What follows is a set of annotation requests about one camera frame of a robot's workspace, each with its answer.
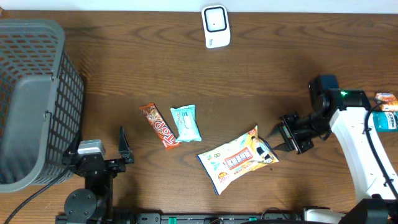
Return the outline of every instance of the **blue snack package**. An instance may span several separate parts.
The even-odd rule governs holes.
[[[177,109],[171,108],[170,111],[178,129],[176,142],[201,141],[195,116],[195,105],[183,106]]]

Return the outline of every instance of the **wood grain surface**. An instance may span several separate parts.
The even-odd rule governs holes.
[[[114,204],[135,212],[259,213],[303,205],[347,212],[353,181],[334,136],[314,140],[302,155],[235,180],[216,196],[195,158],[256,124],[267,137],[283,114],[311,112],[308,81],[334,73],[342,88],[396,92],[398,16],[363,14],[230,13],[231,43],[205,47],[200,13],[6,11],[5,18],[44,18],[65,30],[65,49],[85,79],[84,139],[102,139],[108,159],[119,157],[123,125],[136,163],[114,180]],[[202,142],[165,151],[139,110],[155,102],[174,133],[171,107],[196,104]],[[396,134],[380,134],[398,169]],[[13,223],[53,223],[83,179],[50,188]],[[0,221],[39,186],[0,195]]]

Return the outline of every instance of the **plastic basket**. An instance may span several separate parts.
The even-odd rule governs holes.
[[[47,184],[65,168],[84,86],[64,40],[54,21],[0,20],[0,192]]]

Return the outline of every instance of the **white wall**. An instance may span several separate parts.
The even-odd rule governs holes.
[[[398,13],[398,0],[0,0],[6,10],[197,12],[218,3],[230,12]]]

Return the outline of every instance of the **green led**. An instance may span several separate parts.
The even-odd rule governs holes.
[[[341,91],[340,93],[341,93],[342,97],[344,97],[344,96],[346,96],[348,94],[346,91]]]

